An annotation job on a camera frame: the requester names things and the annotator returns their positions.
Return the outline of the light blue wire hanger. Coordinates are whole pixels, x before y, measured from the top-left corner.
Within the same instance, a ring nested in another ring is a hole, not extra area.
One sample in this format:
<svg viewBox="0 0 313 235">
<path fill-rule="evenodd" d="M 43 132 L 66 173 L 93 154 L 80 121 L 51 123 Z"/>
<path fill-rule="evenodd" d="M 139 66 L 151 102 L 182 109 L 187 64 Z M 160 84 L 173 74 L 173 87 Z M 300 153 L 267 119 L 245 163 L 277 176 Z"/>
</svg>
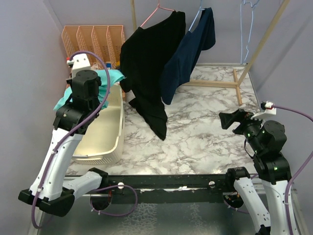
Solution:
<svg viewBox="0 0 313 235">
<path fill-rule="evenodd" d="M 254 25 L 254 12 L 259 4 L 259 0 L 242 0 L 240 3 L 240 64 L 246 64 L 249 56 L 249 46 Z M 249 27 L 244 26 L 244 9 L 249 8 Z"/>
</svg>

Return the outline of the teal t shirt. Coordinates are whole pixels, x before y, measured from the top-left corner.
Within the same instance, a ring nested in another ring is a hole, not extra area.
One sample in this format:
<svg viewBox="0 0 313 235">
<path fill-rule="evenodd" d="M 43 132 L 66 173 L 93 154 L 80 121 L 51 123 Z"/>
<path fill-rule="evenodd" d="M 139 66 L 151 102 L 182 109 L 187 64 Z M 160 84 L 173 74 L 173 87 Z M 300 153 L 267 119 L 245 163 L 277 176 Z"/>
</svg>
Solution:
<svg viewBox="0 0 313 235">
<path fill-rule="evenodd" d="M 109 71 L 109 76 L 110 76 L 110 87 L 112 87 L 115 83 L 118 83 L 125 78 L 125 76 L 119 70 L 108 70 L 108 71 Z M 96 73 L 98 74 L 101 80 L 101 86 L 99 87 L 98 100 L 100 103 L 102 103 L 107 92 L 107 86 L 108 86 L 107 74 L 105 70 L 96 70 Z M 53 110 L 57 111 L 59 108 L 65 105 L 65 102 L 68 100 L 71 94 L 72 94 L 71 87 L 66 88 L 64 92 L 64 96 L 57 102 Z"/>
</svg>

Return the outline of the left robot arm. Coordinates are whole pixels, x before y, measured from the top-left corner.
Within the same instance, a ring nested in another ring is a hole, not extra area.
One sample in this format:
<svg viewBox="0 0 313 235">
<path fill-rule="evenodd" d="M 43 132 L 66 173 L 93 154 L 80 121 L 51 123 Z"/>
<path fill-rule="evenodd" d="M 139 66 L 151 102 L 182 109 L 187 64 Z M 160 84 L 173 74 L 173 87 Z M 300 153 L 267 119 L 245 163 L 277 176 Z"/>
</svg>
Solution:
<svg viewBox="0 0 313 235">
<path fill-rule="evenodd" d="M 52 139 L 42 168 L 34 183 L 20 192 L 18 199 L 51 215 L 63 217 L 74 201 L 95 190 L 108 187 L 107 173 L 92 168 L 83 176 L 64 183 L 71 158 L 104 105 L 98 99 L 101 77 L 93 70 L 81 70 L 71 81 L 71 98 L 56 112 Z"/>
</svg>

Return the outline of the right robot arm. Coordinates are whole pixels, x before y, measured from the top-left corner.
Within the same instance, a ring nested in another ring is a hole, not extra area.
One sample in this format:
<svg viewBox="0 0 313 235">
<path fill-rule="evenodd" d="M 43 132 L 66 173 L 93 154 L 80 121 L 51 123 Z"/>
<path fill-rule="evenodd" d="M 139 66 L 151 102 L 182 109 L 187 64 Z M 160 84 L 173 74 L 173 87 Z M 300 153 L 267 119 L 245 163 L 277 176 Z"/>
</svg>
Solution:
<svg viewBox="0 0 313 235">
<path fill-rule="evenodd" d="M 245 167 L 230 168 L 226 173 L 225 187 L 236 191 L 253 221 L 258 235 L 297 235 L 299 233 L 293 214 L 291 170 L 281 150 L 287 141 L 284 125 L 268 118 L 276 115 L 269 103 L 260 113 L 238 109 L 233 113 L 219 113 L 221 127 L 226 130 L 233 123 L 233 130 L 243 135 L 251 146 L 254 167 L 265 190 L 268 204 L 265 206 L 256 193 L 252 177 Z"/>
</svg>

